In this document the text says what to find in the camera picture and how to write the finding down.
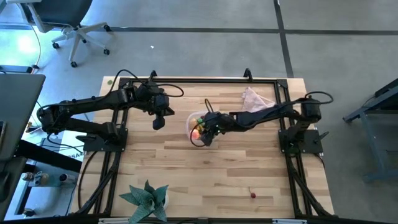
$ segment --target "clear plastic bowl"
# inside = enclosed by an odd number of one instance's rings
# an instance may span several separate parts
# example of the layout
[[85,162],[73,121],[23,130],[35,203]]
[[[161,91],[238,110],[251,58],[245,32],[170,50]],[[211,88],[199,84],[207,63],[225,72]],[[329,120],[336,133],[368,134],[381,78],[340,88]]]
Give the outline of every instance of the clear plastic bowl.
[[[189,121],[190,121],[192,118],[198,119],[198,118],[200,118],[201,116],[204,116],[205,114],[207,114],[207,112],[208,112],[208,111],[198,111],[198,112],[194,112],[194,113],[192,113],[192,114],[188,117],[187,122],[185,123],[185,131],[187,132],[188,140],[190,139],[190,135],[191,135],[191,131],[192,131],[192,129],[189,129]],[[192,141],[193,141],[193,143],[195,143],[195,144],[197,144],[197,145],[203,144],[203,142],[202,142],[201,140],[192,139]]]

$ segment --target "concrete floor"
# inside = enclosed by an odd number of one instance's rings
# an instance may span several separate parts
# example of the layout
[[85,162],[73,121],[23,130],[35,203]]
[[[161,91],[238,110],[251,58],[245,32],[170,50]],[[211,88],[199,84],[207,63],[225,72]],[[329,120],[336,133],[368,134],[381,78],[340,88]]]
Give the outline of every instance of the concrete floor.
[[[280,0],[280,6],[286,29],[398,29],[394,0]],[[0,21],[20,22],[18,13],[8,6]],[[94,0],[83,23],[101,21],[117,27],[278,28],[272,0]],[[287,77],[278,34],[93,32],[111,55],[80,44],[78,68],[68,62],[71,42],[54,50],[50,40],[57,31],[38,35],[39,73],[47,76],[40,103],[97,95],[102,77],[122,68],[136,75],[156,70],[159,75],[240,77],[249,67],[255,77]],[[31,30],[1,30],[0,42],[0,64],[35,62],[38,47]],[[398,36],[287,35],[287,43],[295,77],[305,79],[308,91],[335,97],[333,104],[322,106],[317,124],[330,132],[323,146],[335,213],[397,222],[398,182],[362,181],[373,170],[373,157],[360,123],[348,125],[341,118],[397,78]]]

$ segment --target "potted plant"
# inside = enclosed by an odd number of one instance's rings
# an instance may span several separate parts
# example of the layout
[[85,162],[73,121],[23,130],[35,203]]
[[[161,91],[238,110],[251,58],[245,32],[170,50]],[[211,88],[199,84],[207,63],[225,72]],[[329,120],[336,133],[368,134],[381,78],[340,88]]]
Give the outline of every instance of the potted plant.
[[144,190],[130,185],[130,193],[120,195],[124,200],[138,206],[132,217],[130,217],[129,223],[135,224],[152,213],[159,220],[167,222],[165,212],[169,204],[169,196],[166,193],[167,187],[168,185],[155,190],[149,185],[148,180],[145,182]]

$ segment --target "wooden table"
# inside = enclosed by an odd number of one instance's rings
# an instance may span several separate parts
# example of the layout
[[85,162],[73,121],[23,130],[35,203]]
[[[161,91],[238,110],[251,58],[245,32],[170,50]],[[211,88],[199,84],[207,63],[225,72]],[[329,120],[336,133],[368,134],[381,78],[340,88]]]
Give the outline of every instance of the wooden table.
[[[100,95],[109,91],[107,82],[113,79],[104,77]],[[290,78],[288,84],[291,100],[306,93],[303,79]],[[184,89],[185,95],[170,99],[175,115],[165,117],[164,128],[154,131],[153,116],[134,108],[129,110],[129,136],[119,166],[111,216],[131,216],[136,206],[119,195],[129,192],[129,185],[143,188],[148,179],[154,187],[170,185],[168,217],[293,217],[286,162],[279,151],[278,121],[259,124],[245,133],[219,136],[210,147],[192,146],[185,132],[188,116],[192,112],[206,110],[205,98],[209,99],[215,111],[239,111],[243,104],[241,95],[246,87],[250,86],[257,94],[275,101],[274,87],[250,83],[177,85]],[[163,87],[170,95],[179,94],[172,87]],[[98,111],[94,122],[111,121],[112,113],[111,110]],[[81,186],[82,203],[98,185],[103,157],[104,153],[97,153],[88,165]],[[309,189],[324,208],[333,213],[325,171],[319,158],[304,154],[303,164]],[[249,188],[256,193],[256,198],[250,198]],[[101,212],[107,193],[108,189],[105,189]],[[298,190],[297,194],[300,208],[305,211],[301,191]],[[73,212],[77,210],[76,198],[75,194]]]

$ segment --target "pink towel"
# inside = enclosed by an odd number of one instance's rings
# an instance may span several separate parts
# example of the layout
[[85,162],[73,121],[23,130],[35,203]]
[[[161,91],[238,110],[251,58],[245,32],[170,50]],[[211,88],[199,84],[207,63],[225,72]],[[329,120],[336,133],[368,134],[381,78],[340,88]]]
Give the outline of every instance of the pink towel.
[[259,110],[273,107],[275,105],[275,102],[258,95],[250,87],[246,88],[246,90],[242,94],[242,98],[244,98],[242,110],[248,112],[256,112]]

